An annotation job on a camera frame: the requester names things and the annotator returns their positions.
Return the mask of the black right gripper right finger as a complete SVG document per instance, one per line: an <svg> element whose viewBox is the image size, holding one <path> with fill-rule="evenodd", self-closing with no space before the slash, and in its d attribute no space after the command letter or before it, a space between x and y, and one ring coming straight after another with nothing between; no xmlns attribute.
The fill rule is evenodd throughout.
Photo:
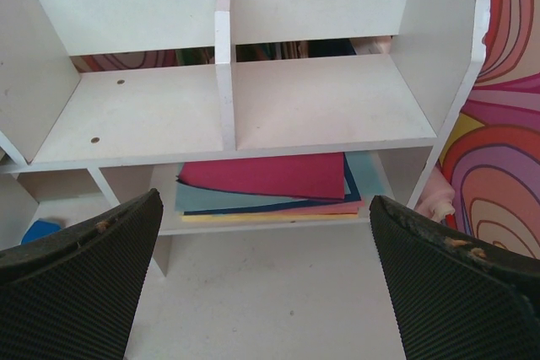
<svg viewBox="0 0 540 360"><path fill-rule="evenodd" d="M537 359L539 261L386 196L370 227L408 359Z"/></svg>

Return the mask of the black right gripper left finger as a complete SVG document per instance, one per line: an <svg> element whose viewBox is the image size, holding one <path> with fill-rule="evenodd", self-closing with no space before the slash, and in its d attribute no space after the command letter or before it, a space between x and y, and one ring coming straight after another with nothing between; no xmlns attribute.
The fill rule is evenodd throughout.
<svg viewBox="0 0 540 360"><path fill-rule="evenodd" d="M3 359L122 359L163 216L147 193L1 252Z"/></svg>

